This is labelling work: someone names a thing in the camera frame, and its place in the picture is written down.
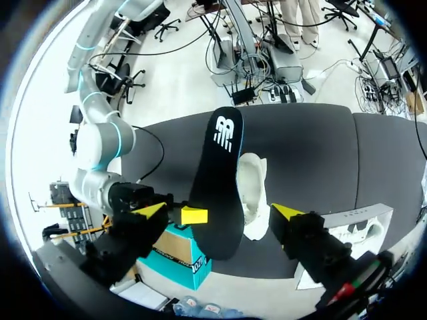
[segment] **trousers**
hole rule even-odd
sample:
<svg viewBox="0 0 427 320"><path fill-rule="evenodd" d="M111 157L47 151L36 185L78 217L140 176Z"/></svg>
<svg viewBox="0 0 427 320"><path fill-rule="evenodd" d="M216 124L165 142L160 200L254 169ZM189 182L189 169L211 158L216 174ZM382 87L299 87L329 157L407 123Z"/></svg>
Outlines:
<svg viewBox="0 0 427 320"><path fill-rule="evenodd" d="M281 0L283 20L290 23L296 22L296 13L300 6L303 25L313 25L320 22L319 0ZM301 36L300 28L285 23L286 33L293 39ZM311 43L319 35L319 27L302 27L302 38L304 42Z"/></svg>

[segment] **white sneaker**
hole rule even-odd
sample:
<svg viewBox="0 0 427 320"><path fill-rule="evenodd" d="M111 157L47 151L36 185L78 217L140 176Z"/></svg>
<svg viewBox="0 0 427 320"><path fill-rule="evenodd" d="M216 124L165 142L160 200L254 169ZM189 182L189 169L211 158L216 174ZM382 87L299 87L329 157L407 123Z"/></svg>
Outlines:
<svg viewBox="0 0 427 320"><path fill-rule="evenodd" d="M340 240L342 243L358 244L381 236L384 233L384 226L378 219L371 218L368 220L366 227L358 230L357 225L352 231L348 230L347 225L330 229L330 234Z"/></svg>
<svg viewBox="0 0 427 320"><path fill-rule="evenodd" d="M267 205L264 181L267 159L255 153L245 153L239 159L237 182L245 216L244 235L249 240L260 240L267 233L270 207Z"/></svg>
<svg viewBox="0 0 427 320"><path fill-rule="evenodd" d="M292 41L292 44L294 45L295 51L300 50L300 42L299 41Z"/></svg>
<svg viewBox="0 0 427 320"><path fill-rule="evenodd" d="M311 45L313 48L315 48L315 49L320 49L319 37L315 38L315 39L314 39L312 42L310 42L310 43L307 43L307 42L304 40L304 38L303 38L303 37L302 37L302 40L303 40L306 44Z"/></svg>

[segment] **teal shoe box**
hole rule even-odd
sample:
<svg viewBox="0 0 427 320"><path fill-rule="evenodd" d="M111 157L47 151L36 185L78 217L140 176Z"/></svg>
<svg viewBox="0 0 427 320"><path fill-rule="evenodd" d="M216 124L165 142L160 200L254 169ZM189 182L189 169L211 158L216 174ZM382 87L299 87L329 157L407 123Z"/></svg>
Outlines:
<svg viewBox="0 0 427 320"><path fill-rule="evenodd" d="M193 290L197 290L212 270L212 260L200 251L189 225L169 223L148 257L139 260Z"/></svg>

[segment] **robotic arm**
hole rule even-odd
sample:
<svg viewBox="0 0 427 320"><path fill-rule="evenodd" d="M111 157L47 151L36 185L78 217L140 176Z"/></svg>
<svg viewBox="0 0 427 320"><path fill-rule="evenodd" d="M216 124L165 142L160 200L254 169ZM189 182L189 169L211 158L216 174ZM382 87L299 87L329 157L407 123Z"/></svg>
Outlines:
<svg viewBox="0 0 427 320"><path fill-rule="evenodd" d="M90 207L111 215L109 190L124 183L121 175L107 172L116 157L129 153L135 145L132 127L123 121L101 94L87 65L93 50L109 28L115 12L141 21L163 4L163 0L99 0L81 32L68 62L67 93L78 91L85 118L77 138L77 168L70 181L73 195Z"/></svg>

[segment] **floor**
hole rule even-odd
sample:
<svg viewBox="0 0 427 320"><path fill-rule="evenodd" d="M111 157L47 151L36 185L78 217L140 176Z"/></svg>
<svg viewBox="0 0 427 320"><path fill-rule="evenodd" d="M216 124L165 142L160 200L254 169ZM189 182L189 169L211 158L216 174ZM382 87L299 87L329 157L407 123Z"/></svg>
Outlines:
<svg viewBox="0 0 427 320"><path fill-rule="evenodd" d="M192 1L167 0L166 6L171 10L167 22L180 18L183 22L179 31L165 34L163 43L156 41L152 32L148 33L140 53L160 53L175 49L201 35L204 26L199 19L184 22ZM320 0L321 7L324 4L324 0ZM249 19L254 20L257 16L255 8L251 6L245 6L244 11ZM75 127L68 124L68 120L72 105L79 101L76 95L63 93L65 68L73 44L88 17L89 8L82 9L76 18L64 26L55 40L52 39L52 44L44 56L39 57L38 65L33 70L31 85L20 92L21 109L11 152L11 173L15 191L14 205L33 250L43 244L42 228L58 222L59 212L56 209L32 212L28 193L39 204L48 202L49 184L58 179L66 180L67 170L73 161L68 140ZM358 30L350 32L346 32L342 22L337 19L322 25L319 28L321 49L316 52L314 48L302 43L298 55L304 65L304 75L317 89L316 94L308 96L306 102L333 103L347 107L354 113L361 112L354 94L354 80L358 74L346 66L346 60L356 58L356 52L347 40L351 37L359 48L363 48L374 26L364 15L355 22ZM278 27L284 33L284 26ZM254 22L252 28L255 33L261 33L260 23ZM221 37L229 37L226 31L220 26L218 33ZM123 118L132 125L145 126L224 106L224 102L218 98L218 88L205 67L208 41L208 35L204 35L194 44L174 53L136 59L133 72L146 69L143 81L147 86L136 91L132 105L121 106ZM380 50L387 51L392 40L385 33L379 32L374 43ZM119 172L120 162L116 161L111 168ZM422 227L415 230L414 234L419 235ZM396 250L413 246L416 239L414 235L409 237ZM171 283L143 265L139 267L145 282L167 296L195 295L203 302L235 307L247 315L264 319L301 317L314 310L314 304L322 294L321 289L295 292L293 280L245 279L215 273L209 275L200 289L194 292Z"/></svg>
<svg viewBox="0 0 427 320"><path fill-rule="evenodd" d="M192 0L169 0L167 7L171 11L168 21L180 18L185 20L186 12ZM254 20L252 29L261 34L262 25L255 21L259 14L255 7L244 6L248 19ZM298 56L304 66L304 77L311 79L309 82L317 89L314 96L305 102L331 103L348 107L352 112L361 112L354 95L354 80L358 75L347 67L346 60L357 57L354 49L347 43L349 38L359 48L364 48L374 28L372 22L361 14L355 21L358 30L346 32L344 24L335 19L319 27L320 47L317 50L302 42ZM227 29L218 27L220 37L230 36ZM278 24L280 33L285 33L282 24ZM199 19L182 22L179 31L169 31L165 34L164 42L159 43L149 33L145 38L140 53L160 53L185 45L195 39L204 31L204 26ZM212 111L224 106L218 99L218 88L209 77L205 66L205 50L209 36L205 35L191 46L167 55L140 57L133 67L133 72L147 69L145 83L147 87L138 89L135 102L132 105L122 105L123 118L134 125L150 125L183 117L194 113ZM392 43L392 38L380 31L374 44L382 51L387 51ZM326 72L322 71L339 61Z"/></svg>

